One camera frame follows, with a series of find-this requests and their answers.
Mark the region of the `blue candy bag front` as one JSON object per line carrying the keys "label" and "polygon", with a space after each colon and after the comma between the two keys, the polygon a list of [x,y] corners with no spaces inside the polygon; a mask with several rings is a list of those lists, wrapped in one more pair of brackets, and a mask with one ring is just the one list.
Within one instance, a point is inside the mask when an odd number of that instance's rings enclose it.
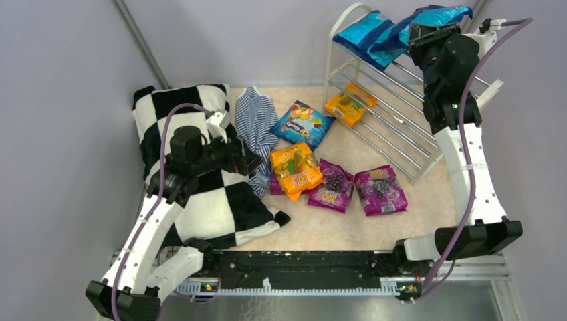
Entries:
{"label": "blue candy bag front", "polygon": [[385,71],[387,66],[402,55],[406,49],[388,48],[388,46],[377,52],[371,52],[370,49],[375,44],[386,45],[393,26],[394,23],[386,15],[375,10],[337,33],[332,41],[345,47],[376,69]]}

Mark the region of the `blue Slendy candy bag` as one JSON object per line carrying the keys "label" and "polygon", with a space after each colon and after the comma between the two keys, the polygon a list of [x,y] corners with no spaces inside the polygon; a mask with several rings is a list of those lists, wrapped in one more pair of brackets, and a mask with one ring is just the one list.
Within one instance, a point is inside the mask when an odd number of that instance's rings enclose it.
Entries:
{"label": "blue Slendy candy bag", "polygon": [[324,116],[309,105],[296,100],[276,122],[270,132],[292,144],[304,142],[311,150],[319,147],[335,118]]}

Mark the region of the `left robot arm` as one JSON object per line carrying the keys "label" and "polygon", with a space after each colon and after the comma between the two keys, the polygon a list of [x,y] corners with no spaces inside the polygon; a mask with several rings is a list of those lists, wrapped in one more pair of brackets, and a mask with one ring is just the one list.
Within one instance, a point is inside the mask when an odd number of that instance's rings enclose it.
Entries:
{"label": "left robot arm", "polygon": [[262,159],[241,137],[222,131],[209,143],[195,126],[175,129],[168,140],[171,152],[148,187],[138,220],[123,250],[100,281],[86,288],[86,297],[99,315],[112,320],[158,320],[171,292],[212,259],[210,243],[189,239],[159,267],[154,260],[175,219],[199,186],[199,177],[215,170],[248,175]]}

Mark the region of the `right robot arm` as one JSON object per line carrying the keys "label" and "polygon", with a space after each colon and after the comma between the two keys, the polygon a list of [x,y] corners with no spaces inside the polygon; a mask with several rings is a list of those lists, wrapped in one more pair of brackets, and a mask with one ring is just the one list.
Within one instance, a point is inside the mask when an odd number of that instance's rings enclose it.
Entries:
{"label": "right robot arm", "polygon": [[528,23],[486,19],[468,34],[457,23],[410,25],[409,55],[423,73],[423,113],[449,169],[456,224],[398,240],[394,254],[400,261],[432,261],[439,268],[444,261],[496,254],[523,235],[494,189],[482,142],[482,101],[473,97],[471,85],[504,43],[497,31],[508,27],[515,34]]}

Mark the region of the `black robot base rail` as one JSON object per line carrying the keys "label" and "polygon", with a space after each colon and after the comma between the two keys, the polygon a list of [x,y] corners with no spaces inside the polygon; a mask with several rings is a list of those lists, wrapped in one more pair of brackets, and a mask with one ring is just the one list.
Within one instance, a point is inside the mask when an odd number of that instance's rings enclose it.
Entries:
{"label": "black robot base rail", "polygon": [[216,251],[190,281],[222,290],[378,290],[388,278],[414,281],[431,261],[404,261],[389,251]]}

